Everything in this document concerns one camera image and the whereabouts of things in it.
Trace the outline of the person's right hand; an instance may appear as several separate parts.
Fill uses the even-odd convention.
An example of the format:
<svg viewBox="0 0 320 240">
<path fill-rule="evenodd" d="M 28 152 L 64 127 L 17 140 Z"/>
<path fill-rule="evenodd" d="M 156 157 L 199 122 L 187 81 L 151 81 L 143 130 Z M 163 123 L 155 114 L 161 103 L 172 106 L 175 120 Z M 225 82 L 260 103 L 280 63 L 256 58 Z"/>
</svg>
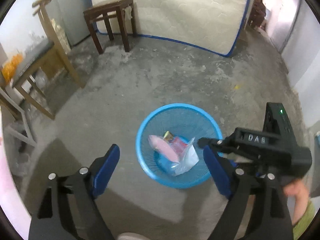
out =
<svg viewBox="0 0 320 240">
<path fill-rule="evenodd" d="M 285 196 L 295 198 L 292 224 L 295 225 L 304 215 L 308 207 L 309 191 L 301 179 L 296 179 L 283 187 Z"/>
</svg>

